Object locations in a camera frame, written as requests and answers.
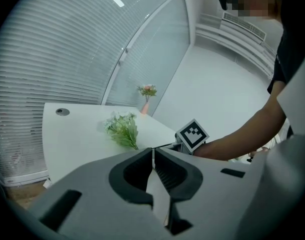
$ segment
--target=human arm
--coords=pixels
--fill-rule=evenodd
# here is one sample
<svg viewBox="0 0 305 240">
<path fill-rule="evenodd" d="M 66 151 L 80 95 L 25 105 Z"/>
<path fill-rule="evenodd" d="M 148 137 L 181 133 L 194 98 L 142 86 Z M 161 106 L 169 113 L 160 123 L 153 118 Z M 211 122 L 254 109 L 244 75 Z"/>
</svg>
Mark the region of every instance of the human arm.
<svg viewBox="0 0 305 240">
<path fill-rule="evenodd" d="M 194 156 L 216 160 L 229 160 L 257 150 L 270 141 L 283 126 L 286 116 L 277 96 L 285 87 L 275 81 L 266 104 L 240 129 L 223 138 L 201 145 Z"/>
</svg>

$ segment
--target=table top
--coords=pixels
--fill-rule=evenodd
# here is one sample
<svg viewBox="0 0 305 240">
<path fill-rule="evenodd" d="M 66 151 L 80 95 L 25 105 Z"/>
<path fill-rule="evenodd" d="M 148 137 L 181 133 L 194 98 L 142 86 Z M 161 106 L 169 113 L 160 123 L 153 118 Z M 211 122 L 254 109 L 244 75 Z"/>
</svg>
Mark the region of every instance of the table top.
<svg viewBox="0 0 305 240">
<path fill-rule="evenodd" d="M 57 109 L 68 109 L 60 116 Z M 135 107 L 46 103 L 42 118 L 42 145 L 52 183 L 86 163 L 132 150 L 114 142 L 103 123 L 115 113 L 136 114 L 139 149 L 154 148 L 175 142 L 175 131 L 142 115 Z"/>
</svg>

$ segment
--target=person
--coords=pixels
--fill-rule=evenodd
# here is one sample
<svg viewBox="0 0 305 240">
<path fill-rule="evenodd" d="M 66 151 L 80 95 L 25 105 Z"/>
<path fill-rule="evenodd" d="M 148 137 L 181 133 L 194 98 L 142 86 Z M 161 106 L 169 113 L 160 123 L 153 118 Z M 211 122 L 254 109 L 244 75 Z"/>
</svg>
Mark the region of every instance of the person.
<svg viewBox="0 0 305 240">
<path fill-rule="evenodd" d="M 263 108 L 240 129 L 204 143 L 194 152 L 198 157 L 225 161 L 256 151 L 279 132 L 286 116 L 277 96 L 305 58 L 305 0 L 227 0 L 227 3 L 238 11 L 238 15 L 279 21 L 283 35 L 277 49 L 273 78 L 267 89 L 270 97 Z"/>
</svg>

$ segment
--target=window blinds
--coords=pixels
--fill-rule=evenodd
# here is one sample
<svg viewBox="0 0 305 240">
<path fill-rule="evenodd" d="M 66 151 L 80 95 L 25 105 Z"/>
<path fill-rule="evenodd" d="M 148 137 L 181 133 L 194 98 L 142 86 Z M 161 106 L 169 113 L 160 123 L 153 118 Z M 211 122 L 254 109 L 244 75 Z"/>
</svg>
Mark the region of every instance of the window blinds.
<svg viewBox="0 0 305 240">
<path fill-rule="evenodd" d="M 20 0 L 0 31 L 0 174 L 46 169 L 44 103 L 100 104 L 119 57 L 166 0 Z"/>
<path fill-rule="evenodd" d="M 155 85 L 149 115 L 155 111 L 190 44 L 185 0 L 172 0 L 145 27 L 129 49 L 109 92 L 107 105 L 141 109 L 146 100 L 137 86 Z"/>
</svg>

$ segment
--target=air conditioner vent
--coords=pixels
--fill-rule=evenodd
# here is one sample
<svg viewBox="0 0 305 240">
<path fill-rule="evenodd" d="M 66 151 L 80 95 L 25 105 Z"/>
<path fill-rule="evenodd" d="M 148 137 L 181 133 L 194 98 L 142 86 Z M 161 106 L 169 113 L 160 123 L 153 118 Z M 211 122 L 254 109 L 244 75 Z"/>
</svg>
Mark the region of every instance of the air conditioner vent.
<svg viewBox="0 0 305 240">
<path fill-rule="evenodd" d="M 260 38 L 262 41 L 265 41 L 266 33 L 260 30 L 258 27 L 250 24 L 249 22 L 240 19 L 234 15 L 231 15 L 227 12 L 223 13 L 222 19 L 249 31 L 250 33 L 254 34 L 256 37 Z"/>
</svg>

